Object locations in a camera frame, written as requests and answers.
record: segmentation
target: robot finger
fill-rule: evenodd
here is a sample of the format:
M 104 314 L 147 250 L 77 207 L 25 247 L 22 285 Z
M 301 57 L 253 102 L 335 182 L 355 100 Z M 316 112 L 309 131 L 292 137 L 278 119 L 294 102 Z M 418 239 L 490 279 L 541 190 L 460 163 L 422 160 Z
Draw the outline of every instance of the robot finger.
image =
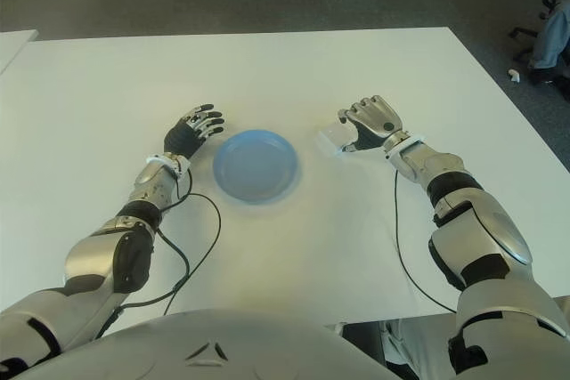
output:
M 338 120 L 340 120 L 341 124 L 346 123 L 346 110 L 345 109 L 341 109 L 338 111 Z
M 350 108 L 350 111 L 348 111 L 347 113 L 350 113 L 351 111 L 354 113 L 364 111 L 363 106 L 364 106 L 364 104 L 362 104 L 362 102 L 356 102 L 355 104 L 352 105 L 352 107 Z
M 214 135 L 215 133 L 221 133 L 224 129 L 221 126 L 217 126 L 216 128 L 212 129 L 210 127 L 206 128 L 204 131 L 202 131 L 199 135 L 200 139 L 204 139 L 206 140 L 208 137 L 210 137 L 211 135 Z
M 212 125 L 221 125 L 224 120 L 220 117 L 207 117 L 203 121 L 201 121 L 197 126 L 194 127 L 194 131 L 197 133 L 201 133 L 204 129 L 212 126 Z
M 188 122 L 190 119 L 195 117 L 201 111 L 211 110 L 213 108 L 214 108 L 214 104 L 202 104 L 201 106 L 198 106 L 198 107 L 190 110 L 188 113 L 186 113 L 184 116 L 182 116 L 182 121 Z
M 220 113 L 219 111 L 209 111 L 209 112 L 201 111 L 190 118 L 188 125 L 191 126 L 192 129 L 199 129 L 204 121 L 221 116 L 222 113 Z

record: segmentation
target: robotic hand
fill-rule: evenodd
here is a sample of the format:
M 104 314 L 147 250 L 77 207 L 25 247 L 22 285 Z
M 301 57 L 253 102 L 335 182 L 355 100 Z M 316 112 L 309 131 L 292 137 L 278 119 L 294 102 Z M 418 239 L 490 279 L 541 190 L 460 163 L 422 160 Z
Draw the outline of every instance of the robotic hand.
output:
M 378 96 L 340 110 L 338 117 L 358 130 L 344 151 L 381 147 L 396 170 L 430 198 L 438 230 L 429 252 L 462 291 L 457 334 L 449 342 L 451 363 L 463 373 L 458 378 L 528 378 L 530 365 L 549 378 L 567 376 L 570 327 L 534 282 L 520 231 L 461 159 L 403 132 L 398 115 Z
M 222 113 L 212 108 L 191 110 L 168 132 L 164 153 L 147 159 L 118 214 L 71 249 L 63 287 L 38 291 L 0 313 L 2 378 L 92 341 L 111 313 L 143 287 L 154 234 L 176 184 L 201 145 L 223 131 Z

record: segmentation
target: plate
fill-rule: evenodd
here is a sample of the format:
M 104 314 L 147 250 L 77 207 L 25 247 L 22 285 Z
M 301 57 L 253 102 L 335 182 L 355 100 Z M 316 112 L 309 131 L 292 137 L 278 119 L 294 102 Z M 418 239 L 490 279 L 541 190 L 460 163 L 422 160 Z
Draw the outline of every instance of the plate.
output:
M 260 129 L 234 135 L 214 158 L 214 176 L 222 190 L 253 204 L 280 196 L 296 171 L 293 146 L 277 133 Z

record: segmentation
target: wire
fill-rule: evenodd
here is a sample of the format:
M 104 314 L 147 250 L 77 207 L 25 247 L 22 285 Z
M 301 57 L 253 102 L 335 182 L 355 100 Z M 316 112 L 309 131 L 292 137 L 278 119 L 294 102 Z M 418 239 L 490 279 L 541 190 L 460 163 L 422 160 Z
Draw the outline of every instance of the wire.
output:
M 194 184 L 194 178 L 192 177 L 192 173 L 190 172 L 190 168 L 188 168 L 186 170 L 186 172 L 188 173 L 188 180 L 189 180 L 188 190 L 186 191 L 186 193 L 183 194 L 182 197 L 180 197 L 180 186 L 178 185 L 178 180 L 176 180 L 176 196 L 178 197 L 178 200 L 176 200 L 176 202 L 174 204 L 169 205 L 165 208 L 162 208 L 160 210 L 161 213 L 164 213 L 164 212 L 168 211 L 169 209 L 172 209 L 176 206 L 179 206 L 190 196 L 190 192 L 192 191 L 192 185 Z
M 170 239 L 168 239 L 160 228 L 158 228 L 157 234 L 160 236 L 160 238 L 162 240 L 164 240 L 164 242 L 169 247 L 171 247 L 180 256 L 180 258 L 182 258 L 182 260 L 184 262 L 184 268 L 185 268 L 184 275 L 174 284 L 174 286 L 172 287 L 172 290 L 168 291 L 167 293 L 165 293 L 159 297 L 153 298 L 151 300 L 147 300 L 145 302 L 127 303 L 127 304 L 122 304 L 120 306 L 117 306 L 115 308 L 115 310 L 113 311 L 113 313 L 111 313 L 109 318 L 103 324 L 101 330 L 99 331 L 99 333 L 95 337 L 96 339 L 100 338 L 105 333 L 105 331 L 107 331 L 107 329 L 109 329 L 109 327 L 113 324 L 113 322 L 115 322 L 118 319 L 118 317 L 121 315 L 121 313 L 123 313 L 123 311 L 125 309 L 130 309 L 130 308 L 134 308 L 134 307 L 149 306 L 151 304 L 159 303 L 159 302 L 167 299 L 168 297 L 170 297 L 170 301 L 168 302 L 167 308 L 164 310 L 164 313 L 163 313 L 163 316 L 166 315 L 168 312 L 168 309 L 170 308 L 170 305 L 172 304 L 176 295 L 178 294 L 178 291 L 180 291 L 180 289 L 186 284 L 186 282 L 188 282 L 188 279 L 190 279 L 192 277 L 192 275 L 204 263 L 206 258 L 212 252 L 212 249 L 214 249 L 214 246 L 216 245 L 218 239 L 220 238 L 220 232 L 222 231 L 222 215 L 220 214 L 220 210 L 217 207 L 216 203 L 211 198 L 209 198 L 206 195 L 202 195 L 201 193 L 191 193 L 191 189 L 192 189 L 192 185 L 193 185 L 193 179 L 192 179 L 192 174 L 190 172 L 190 169 L 188 169 L 188 178 L 189 178 L 190 182 L 189 182 L 188 190 L 186 191 L 186 193 L 184 193 L 183 196 L 180 197 L 180 188 L 178 186 L 178 181 L 176 181 L 176 196 L 178 197 L 178 200 L 174 204 L 169 205 L 165 208 L 162 208 L 160 210 L 160 212 L 164 213 L 165 211 L 172 209 L 175 206 L 179 206 L 189 196 L 198 196 L 200 198 L 206 199 L 216 210 L 217 219 L 218 219 L 217 233 L 216 233 L 216 237 L 214 238 L 214 241 L 212 242 L 212 245 L 210 245 L 209 249 L 204 254 L 204 256 L 200 259 L 198 264 L 196 264 L 194 269 L 192 271 L 190 271 L 190 262 L 188 261 L 188 257 L 186 257 L 186 254 L 174 242 L 172 242 Z
M 212 199 L 210 199 L 208 196 L 202 195 L 201 193 L 189 193 L 189 196 L 198 196 L 200 198 L 204 198 L 214 207 L 214 209 L 216 210 L 216 213 L 217 213 L 217 233 L 216 233 L 216 237 L 214 238 L 214 241 L 212 242 L 212 245 L 210 245 L 210 248 L 208 248 L 208 250 L 206 251 L 204 256 L 201 258 L 201 260 L 198 262 L 198 264 L 196 264 L 196 267 L 194 267 L 194 269 L 190 273 L 188 273 L 190 266 L 187 266 L 187 271 L 186 271 L 187 275 L 185 275 L 185 277 L 183 277 L 179 281 L 180 286 L 176 288 L 175 292 L 170 297 L 170 301 L 167 304 L 167 308 L 162 313 L 163 316 L 165 316 L 168 313 L 168 309 L 170 309 L 170 306 L 171 306 L 172 302 L 175 300 L 176 295 L 178 294 L 178 291 L 180 291 L 180 289 L 186 284 L 186 282 L 188 282 L 188 279 L 190 279 L 192 277 L 192 275 L 202 265 L 202 263 L 204 263 L 204 260 L 206 260 L 206 258 L 212 252 L 212 249 L 214 249 L 214 246 L 216 245 L 218 239 L 220 238 L 220 232 L 222 231 L 222 215 L 220 214 L 220 210 L 218 209 L 216 203 Z
M 398 171 L 396 170 L 395 172 L 395 176 L 394 176 L 394 208 L 395 208 L 395 245 L 396 248 L 398 250 L 398 258 L 400 259 L 400 264 L 403 267 L 403 271 L 406 272 L 406 275 L 408 276 L 408 279 L 411 281 L 411 283 L 424 295 L 426 296 L 429 300 L 431 300 L 432 302 L 434 302 L 435 304 L 437 304 L 440 307 L 443 307 L 444 309 L 446 309 L 447 311 L 450 311 L 451 313 L 456 313 L 456 311 L 450 307 L 447 307 L 445 304 L 439 303 L 434 297 L 432 297 L 431 295 L 429 295 L 427 292 L 425 292 L 419 285 L 418 283 L 413 279 L 413 277 L 411 276 L 411 274 L 408 272 L 408 268 L 406 267 L 405 263 L 403 262 L 403 258 L 402 258 L 402 250 L 400 249 L 400 236 L 399 236 L 399 220 L 398 220 Z

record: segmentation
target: table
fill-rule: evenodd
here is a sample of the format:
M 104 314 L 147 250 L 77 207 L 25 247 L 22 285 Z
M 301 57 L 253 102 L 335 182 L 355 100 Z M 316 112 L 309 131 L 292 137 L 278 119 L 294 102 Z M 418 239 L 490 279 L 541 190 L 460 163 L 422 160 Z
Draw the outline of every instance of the table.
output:
M 5 31 L 0 33 L 0 75 L 18 55 L 27 42 L 37 36 L 35 30 Z
M 227 129 L 192 171 L 223 229 L 173 311 L 285 311 L 321 324 L 441 312 L 396 256 L 393 167 L 380 151 L 329 157 L 315 142 L 338 109 L 373 94 L 406 129 L 462 156 L 526 237 L 536 279 L 553 296 L 570 294 L 570 176 L 448 28 L 34 42 L 0 85 L 2 307 L 59 286 L 71 246 L 118 211 L 166 131 L 213 102 Z M 223 141 L 251 128 L 287 138 L 300 162 L 295 189 L 266 206 L 231 200 L 212 173 Z M 454 307 L 458 293 L 428 254 L 428 198 L 404 179 L 398 191 L 403 257 L 421 286 Z M 196 263 L 216 216 L 191 198 L 163 230 Z M 129 301 L 162 294 L 182 273 L 157 240 L 149 283 Z M 163 307 L 126 311 L 116 327 Z

